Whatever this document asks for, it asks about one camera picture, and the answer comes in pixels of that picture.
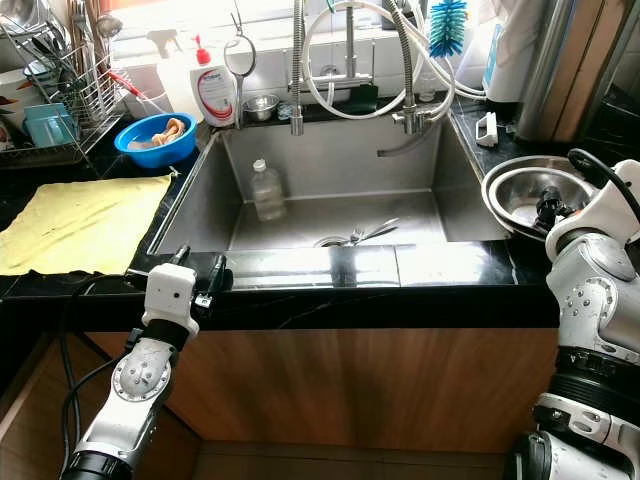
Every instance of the wooden cabinet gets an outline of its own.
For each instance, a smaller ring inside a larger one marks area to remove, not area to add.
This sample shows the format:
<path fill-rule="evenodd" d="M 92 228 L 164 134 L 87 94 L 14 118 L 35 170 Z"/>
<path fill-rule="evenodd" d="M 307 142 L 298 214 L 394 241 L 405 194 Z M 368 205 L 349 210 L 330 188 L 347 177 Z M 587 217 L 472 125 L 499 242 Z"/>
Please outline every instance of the wooden cabinet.
<path fill-rule="evenodd" d="M 502 453 L 533 428 L 555 329 L 201 332 L 170 408 L 204 440 Z M 111 354 L 125 336 L 92 333 Z"/>
<path fill-rule="evenodd" d="M 78 378 L 103 363 L 93 350 L 69 336 Z M 62 464 L 60 411 L 67 385 L 57 342 L 33 362 L 35 368 L 0 422 L 0 479 L 51 480 Z M 106 400 L 111 372 L 105 371 L 81 391 L 86 428 Z M 200 439 L 170 412 L 158 419 L 158 432 L 143 457 L 136 480 L 190 480 Z"/>

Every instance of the yellow cloth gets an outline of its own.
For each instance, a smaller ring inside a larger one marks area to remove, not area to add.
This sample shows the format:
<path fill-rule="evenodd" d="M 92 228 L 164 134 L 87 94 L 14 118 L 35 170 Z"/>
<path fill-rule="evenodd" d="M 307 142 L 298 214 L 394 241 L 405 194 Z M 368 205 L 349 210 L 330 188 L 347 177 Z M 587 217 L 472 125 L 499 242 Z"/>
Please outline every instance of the yellow cloth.
<path fill-rule="evenodd" d="M 124 273 L 171 176 L 42 185 L 0 232 L 0 275 Z"/>

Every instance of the blue bowl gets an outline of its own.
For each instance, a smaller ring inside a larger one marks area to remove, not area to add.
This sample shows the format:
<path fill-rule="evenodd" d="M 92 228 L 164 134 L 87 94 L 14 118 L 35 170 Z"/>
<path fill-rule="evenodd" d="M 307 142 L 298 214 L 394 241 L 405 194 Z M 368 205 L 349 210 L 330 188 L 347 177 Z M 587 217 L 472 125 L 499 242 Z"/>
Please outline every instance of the blue bowl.
<path fill-rule="evenodd" d="M 129 148 L 131 142 L 150 142 L 151 137 L 167 127 L 170 118 L 184 122 L 184 133 L 171 143 L 144 150 Z M 166 167 L 178 163 L 191 154 L 196 146 L 196 119 L 186 113 L 162 113 L 143 118 L 122 130 L 114 141 L 116 148 L 131 157 L 143 168 Z"/>

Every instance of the cleaning brush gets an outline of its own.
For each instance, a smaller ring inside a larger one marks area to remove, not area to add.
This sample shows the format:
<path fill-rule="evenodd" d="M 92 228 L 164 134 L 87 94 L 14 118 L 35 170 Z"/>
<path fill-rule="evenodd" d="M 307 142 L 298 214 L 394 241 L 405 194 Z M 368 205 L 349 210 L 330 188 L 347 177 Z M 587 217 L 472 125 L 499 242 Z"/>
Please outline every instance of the cleaning brush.
<path fill-rule="evenodd" d="M 467 2 L 457 0 L 443 0 L 431 7 L 429 54 L 432 57 L 462 53 L 466 7 Z"/>

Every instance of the stainless steel sink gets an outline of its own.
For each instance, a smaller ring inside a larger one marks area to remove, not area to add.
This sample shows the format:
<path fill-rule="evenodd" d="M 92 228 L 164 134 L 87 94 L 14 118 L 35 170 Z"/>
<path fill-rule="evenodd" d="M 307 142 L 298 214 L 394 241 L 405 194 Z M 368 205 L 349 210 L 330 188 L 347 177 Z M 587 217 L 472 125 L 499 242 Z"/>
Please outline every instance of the stainless steel sink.
<path fill-rule="evenodd" d="M 167 217 L 151 253 L 308 248 L 348 238 L 399 217 L 399 228 L 362 245 L 497 240 L 508 236 L 486 209 L 480 182 L 451 120 L 416 148 L 379 158 L 407 137 L 388 117 L 216 133 Z M 287 215 L 258 221 L 251 200 L 252 163 L 280 173 Z"/>

